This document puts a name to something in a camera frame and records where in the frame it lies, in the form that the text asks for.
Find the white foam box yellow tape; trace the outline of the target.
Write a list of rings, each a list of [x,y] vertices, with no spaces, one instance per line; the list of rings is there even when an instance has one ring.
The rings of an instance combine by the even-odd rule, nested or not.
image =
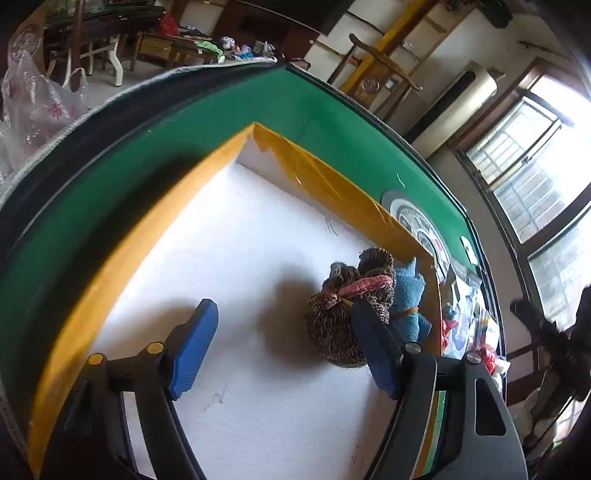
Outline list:
[[[174,404],[211,479],[361,479],[394,413],[368,368],[329,364],[304,313],[335,261],[370,246],[426,280],[433,257],[388,211],[300,145],[253,123],[175,180],[115,246],[66,318],[37,389],[29,459],[40,471],[84,367],[155,355],[200,301],[218,326],[193,386]]]

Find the white standing air conditioner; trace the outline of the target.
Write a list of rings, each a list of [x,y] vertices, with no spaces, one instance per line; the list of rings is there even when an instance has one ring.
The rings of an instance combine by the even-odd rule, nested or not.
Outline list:
[[[470,61],[404,135],[424,158],[433,155],[491,98],[498,89],[489,71]]]

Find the green mahjong table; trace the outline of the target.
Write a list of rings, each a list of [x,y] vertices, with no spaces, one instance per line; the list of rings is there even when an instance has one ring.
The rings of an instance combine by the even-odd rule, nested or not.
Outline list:
[[[370,197],[408,195],[452,254],[475,256],[486,305],[501,311],[465,207],[423,157],[366,108],[290,64],[184,67],[122,91],[55,137],[1,191],[1,397],[12,440],[39,472],[88,344],[64,351],[66,319],[136,219],[183,173],[259,123]]]

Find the blue white packets on table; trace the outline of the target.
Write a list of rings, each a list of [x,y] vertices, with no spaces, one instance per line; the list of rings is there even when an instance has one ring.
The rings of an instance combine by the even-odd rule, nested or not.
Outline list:
[[[442,316],[458,321],[459,326],[451,332],[443,355],[460,360],[476,352],[503,394],[503,381],[511,363],[501,354],[500,325],[485,306],[481,284],[482,280],[467,266],[451,260],[447,279],[440,285]]]

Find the small red plastic bag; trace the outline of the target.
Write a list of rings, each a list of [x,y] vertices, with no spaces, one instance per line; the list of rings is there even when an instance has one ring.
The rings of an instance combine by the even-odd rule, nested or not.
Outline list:
[[[456,320],[443,319],[441,321],[442,352],[445,352],[445,350],[448,348],[448,345],[450,343],[450,334],[458,326],[459,322]]]

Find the low wooden coffee table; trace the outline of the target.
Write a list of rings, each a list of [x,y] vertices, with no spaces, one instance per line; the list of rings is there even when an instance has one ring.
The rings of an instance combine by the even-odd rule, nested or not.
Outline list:
[[[214,51],[197,46],[197,43],[189,38],[157,32],[140,32],[132,64],[134,66],[137,60],[142,60],[163,66],[165,70],[171,70],[185,66],[188,58],[198,59],[204,65],[218,62]]]

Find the wooden chair by wall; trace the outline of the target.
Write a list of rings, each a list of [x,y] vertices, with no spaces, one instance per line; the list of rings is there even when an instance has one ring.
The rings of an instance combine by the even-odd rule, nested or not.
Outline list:
[[[399,83],[403,85],[403,92],[384,117],[385,120],[389,120],[412,91],[421,92],[423,90],[423,88],[419,86],[398,63],[394,62],[390,56],[384,54],[376,47],[363,42],[354,33],[349,34],[349,41],[351,41],[352,47],[349,48],[346,55],[342,57],[341,62],[339,62],[339,65],[334,71],[332,71],[327,82],[330,85],[335,84],[335,80],[337,80],[339,75],[342,74],[346,65],[351,63],[353,57],[355,57],[356,50],[365,52],[365,60],[370,60],[370,67],[360,73],[360,76],[353,81],[352,87],[346,87],[345,84],[342,84],[341,87],[342,92],[353,98],[356,103],[370,109],[370,106],[372,106],[378,95],[383,90],[387,90],[387,83],[390,80],[398,80]]]

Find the clear plastic bag red print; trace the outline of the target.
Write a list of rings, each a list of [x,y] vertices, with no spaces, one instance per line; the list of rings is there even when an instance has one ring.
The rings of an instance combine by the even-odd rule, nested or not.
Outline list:
[[[63,84],[44,76],[23,50],[1,82],[1,181],[19,171],[37,151],[88,110],[85,70]]]

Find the brown knitted yarn bundle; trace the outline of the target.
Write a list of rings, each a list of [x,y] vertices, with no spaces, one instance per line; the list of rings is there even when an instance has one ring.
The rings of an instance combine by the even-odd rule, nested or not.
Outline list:
[[[332,263],[329,277],[305,312],[308,337],[322,358],[341,368],[365,366],[367,360],[353,330],[353,304],[367,301],[387,325],[396,285],[394,256],[386,249],[363,250],[356,266]]]

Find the window with metal bars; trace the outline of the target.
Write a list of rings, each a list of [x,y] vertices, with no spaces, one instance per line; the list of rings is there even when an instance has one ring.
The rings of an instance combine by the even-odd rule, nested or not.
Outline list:
[[[526,295],[559,330],[572,328],[590,284],[590,98],[582,82],[533,60],[457,148]]]

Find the blue towel with rubber band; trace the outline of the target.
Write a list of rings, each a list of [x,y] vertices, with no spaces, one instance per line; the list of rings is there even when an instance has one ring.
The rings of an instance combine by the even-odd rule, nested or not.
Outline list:
[[[423,344],[431,333],[432,324],[419,310],[426,281],[417,271],[417,259],[396,268],[394,272],[396,286],[390,308],[390,323],[405,342]]]

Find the round mahjong table centre panel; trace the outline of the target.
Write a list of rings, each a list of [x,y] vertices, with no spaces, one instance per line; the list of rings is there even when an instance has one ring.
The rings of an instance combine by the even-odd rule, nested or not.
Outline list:
[[[451,255],[435,223],[419,206],[396,190],[387,190],[381,197],[381,205],[430,252],[438,281],[444,282],[451,266]]]

